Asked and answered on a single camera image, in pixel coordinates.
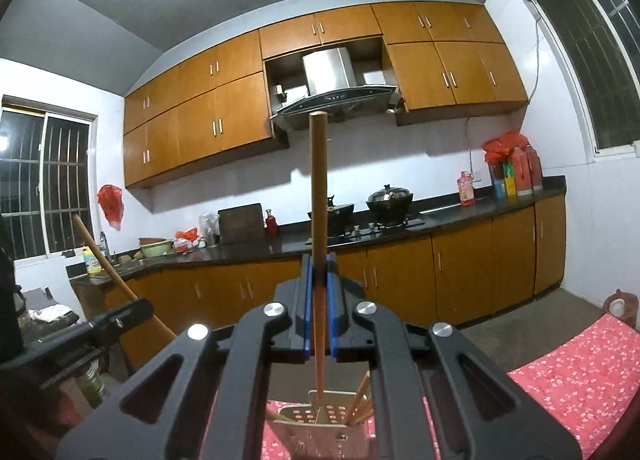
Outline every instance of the black countertop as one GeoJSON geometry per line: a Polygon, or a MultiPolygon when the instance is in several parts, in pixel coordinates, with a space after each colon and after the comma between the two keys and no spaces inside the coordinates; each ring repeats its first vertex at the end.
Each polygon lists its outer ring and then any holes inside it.
{"type": "MultiPolygon", "coordinates": [[[[328,246],[329,252],[341,249],[357,249],[378,243],[389,243],[408,238],[425,237],[429,234],[459,229],[469,223],[492,218],[499,214],[517,211],[533,205],[536,201],[553,196],[564,195],[566,182],[564,176],[545,177],[544,189],[533,195],[514,199],[497,199],[491,196],[492,188],[476,191],[476,202],[472,206],[460,206],[458,194],[444,195],[414,201],[410,218],[420,219],[421,225],[408,228],[385,230],[384,234],[363,235],[356,239],[338,240],[328,246]]],[[[354,218],[361,227],[366,227],[369,212],[354,213],[354,218]]],[[[307,244],[310,237],[310,223],[301,222],[281,227],[281,236],[255,243],[218,245],[204,247],[186,255],[174,255],[154,259],[140,260],[119,271],[123,280],[139,278],[165,268],[197,267],[199,265],[226,265],[231,263],[263,262],[266,260],[295,259],[303,253],[311,252],[307,244]]],[[[70,278],[74,289],[88,286],[106,287],[113,283],[105,272],[99,275],[82,275],[70,278]]]]}

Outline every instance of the stainless steel range hood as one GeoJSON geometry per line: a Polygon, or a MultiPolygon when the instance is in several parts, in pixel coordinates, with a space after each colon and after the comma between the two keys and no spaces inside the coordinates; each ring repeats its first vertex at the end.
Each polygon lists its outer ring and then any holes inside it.
{"type": "Polygon", "coordinates": [[[346,47],[319,50],[303,56],[309,97],[279,108],[271,119],[284,130],[306,130],[309,112],[323,110],[329,122],[380,114],[399,101],[392,85],[358,86],[346,47]]]}

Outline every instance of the pink bottle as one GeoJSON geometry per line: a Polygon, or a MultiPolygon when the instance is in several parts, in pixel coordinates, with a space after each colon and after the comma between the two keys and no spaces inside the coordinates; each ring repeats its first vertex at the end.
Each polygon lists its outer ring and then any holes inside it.
{"type": "Polygon", "coordinates": [[[516,181],[516,191],[518,196],[530,195],[533,193],[531,189],[531,174],[529,171],[529,160],[527,154],[520,150],[519,146],[513,148],[511,153],[511,164],[513,164],[514,179],[516,181]]]}

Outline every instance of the yellow bottle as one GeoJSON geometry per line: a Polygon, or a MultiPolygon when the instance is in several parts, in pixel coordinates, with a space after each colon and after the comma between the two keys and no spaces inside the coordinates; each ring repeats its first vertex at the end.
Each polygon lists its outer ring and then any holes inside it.
{"type": "Polygon", "coordinates": [[[90,275],[96,275],[102,270],[100,266],[100,262],[98,258],[94,256],[89,247],[82,248],[82,258],[84,259],[84,265],[86,266],[86,271],[90,275]]]}

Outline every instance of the floor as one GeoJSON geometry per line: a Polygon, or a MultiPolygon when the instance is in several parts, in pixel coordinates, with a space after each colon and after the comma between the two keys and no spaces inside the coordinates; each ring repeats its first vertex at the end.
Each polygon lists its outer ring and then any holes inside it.
{"type": "MultiPolygon", "coordinates": [[[[505,371],[549,353],[594,323],[603,314],[596,307],[555,289],[522,307],[471,325],[463,334],[505,371]]],[[[366,363],[335,363],[327,358],[325,387],[355,391],[367,371],[366,363]]],[[[314,386],[314,365],[274,364],[271,369],[269,398],[306,402],[314,386]]]]}

